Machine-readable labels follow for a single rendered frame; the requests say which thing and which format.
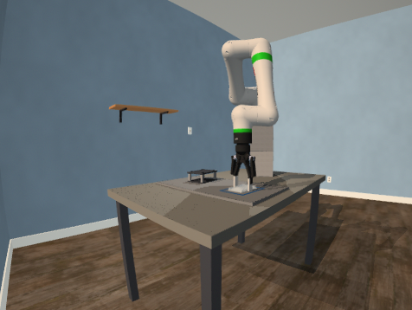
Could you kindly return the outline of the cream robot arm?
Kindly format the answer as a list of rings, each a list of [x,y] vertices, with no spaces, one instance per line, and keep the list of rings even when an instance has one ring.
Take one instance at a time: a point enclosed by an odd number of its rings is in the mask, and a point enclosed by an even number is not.
[[[271,45],[264,38],[232,40],[222,46],[222,55],[229,76],[229,100],[237,106],[231,114],[234,144],[249,145],[252,126],[273,126],[279,118]],[[244,87],[242,60],[248,58],[252,58],[256,87]]]

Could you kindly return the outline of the black rectangular frame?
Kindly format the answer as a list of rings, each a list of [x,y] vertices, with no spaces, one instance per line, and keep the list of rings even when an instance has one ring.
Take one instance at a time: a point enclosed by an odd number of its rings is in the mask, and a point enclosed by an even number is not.
[[[204,177],[204,174],[208,174],[208,173],[212,173],[212,172],[214,172],[214,178],[205,178]],[[187,173],[189,173],[189,181],[188,182],[204,184],[204,183],[207,183],[207,182],[210,182],[210,181],[217,180],[216,172],[217,171],[215,171],[215,170],[205,170],[205,169],[201,169],[201,170],[198,170],[198,171],[188,171],[187,172]],[[191,180],[191,174],[200,174],[201,177]]]

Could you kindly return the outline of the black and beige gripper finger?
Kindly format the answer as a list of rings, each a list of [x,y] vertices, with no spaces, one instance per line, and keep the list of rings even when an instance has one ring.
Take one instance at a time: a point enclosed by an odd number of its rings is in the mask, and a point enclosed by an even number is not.
[[[249,160],[246,163],[244,156],[241,157],[248,173],[248,191],[253,190],[253,177],[256,177],[255,157],[249,155]],[[251,169],[250,169],[251,167]]]
[[[232,159],[232,163],[231,163],[231,172],[230,174],[232,174],[234,176],[234,186],[238,185],[238,172],[240,170],[241,164],[239,163],[240,161],[240,156],[237,157],[237,161],[236,161],[236,156],[231,156]]]

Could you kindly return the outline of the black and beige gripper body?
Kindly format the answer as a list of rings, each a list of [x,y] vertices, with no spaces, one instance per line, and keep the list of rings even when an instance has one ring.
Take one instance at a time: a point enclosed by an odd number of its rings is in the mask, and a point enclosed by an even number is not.
[[[250,155],[250,145],[235,145],[235,151],[236,151],[236,158],[238,156],[242,157],[244,156],[246,163],[249,160],[249,155]],[[243,163],[242,158],[240,158],[239,163]]]

